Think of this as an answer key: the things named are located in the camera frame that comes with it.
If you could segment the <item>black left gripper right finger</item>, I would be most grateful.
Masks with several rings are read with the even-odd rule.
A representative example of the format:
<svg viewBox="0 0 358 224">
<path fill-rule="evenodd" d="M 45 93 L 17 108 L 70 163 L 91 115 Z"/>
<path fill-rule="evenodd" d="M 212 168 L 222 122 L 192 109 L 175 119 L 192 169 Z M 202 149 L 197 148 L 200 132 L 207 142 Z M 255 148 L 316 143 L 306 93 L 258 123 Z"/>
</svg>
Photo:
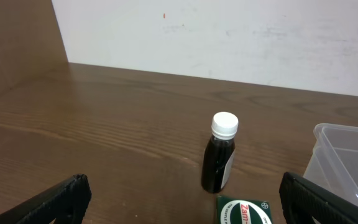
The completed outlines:
<svg viewBox="0 0 358 224">
<path fill-rule="evenodd" d="M 358 206 L 292 172 L 279 188 L 287 224 L 358 224 Z"/>
</svg>

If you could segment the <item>dark bottle white cap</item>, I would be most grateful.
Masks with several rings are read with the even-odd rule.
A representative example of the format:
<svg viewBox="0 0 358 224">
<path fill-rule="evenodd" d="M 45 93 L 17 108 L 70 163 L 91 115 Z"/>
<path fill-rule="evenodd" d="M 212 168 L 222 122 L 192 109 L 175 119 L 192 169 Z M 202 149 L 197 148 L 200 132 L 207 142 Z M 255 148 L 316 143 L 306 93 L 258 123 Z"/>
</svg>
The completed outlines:
<svg viewBox="0 0 358 224">
<path fill-rule="evenodd" d="M 204 151 L 201 186 L 216 194 L 224 188 L 231 173 L 239 120 L 229 112 L 218 112 L 211 123 L 211 137 Z"/>
</svg>

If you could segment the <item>clear plastic container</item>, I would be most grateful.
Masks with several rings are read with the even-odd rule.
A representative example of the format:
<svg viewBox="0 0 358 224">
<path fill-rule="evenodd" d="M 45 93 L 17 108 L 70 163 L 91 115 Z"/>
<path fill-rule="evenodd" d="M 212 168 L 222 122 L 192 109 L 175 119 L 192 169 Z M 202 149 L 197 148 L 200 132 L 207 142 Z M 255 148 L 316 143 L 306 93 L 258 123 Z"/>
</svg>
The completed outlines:
<svg viewBox="0 0 358 224">
<path fill-rule="evenodd" d="M 358 127 L 321 123 L 303 177 L 358 206 Z"/>
</svg>

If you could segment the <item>green Zam-Buk tin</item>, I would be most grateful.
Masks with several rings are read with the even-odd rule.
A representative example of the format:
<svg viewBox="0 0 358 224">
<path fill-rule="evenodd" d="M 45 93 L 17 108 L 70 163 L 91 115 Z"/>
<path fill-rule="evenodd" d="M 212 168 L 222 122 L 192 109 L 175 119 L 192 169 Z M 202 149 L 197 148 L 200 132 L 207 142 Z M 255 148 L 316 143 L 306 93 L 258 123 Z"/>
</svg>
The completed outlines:
<svg viewBox="0 0 358 224">
<path fill-rule="evenodd" d="M 273 219 L 268 201 L 241 200 L 218 195 L 216 223 L 273 224 Z"/>
</svg>

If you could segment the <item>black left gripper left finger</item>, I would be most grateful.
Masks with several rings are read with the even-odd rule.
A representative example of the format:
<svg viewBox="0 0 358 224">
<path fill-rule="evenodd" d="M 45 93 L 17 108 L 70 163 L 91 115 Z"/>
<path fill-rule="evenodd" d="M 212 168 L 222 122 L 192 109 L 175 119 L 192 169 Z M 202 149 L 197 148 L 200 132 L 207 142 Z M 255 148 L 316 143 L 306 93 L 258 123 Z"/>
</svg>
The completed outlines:
<svg viewBox="0 0 358 224">
<path fill-rule="evenodd" d="M 88 177 L 75 174 L 0 214 L 0 224 L 81 224 L 90 200 Z"/>
</svg>

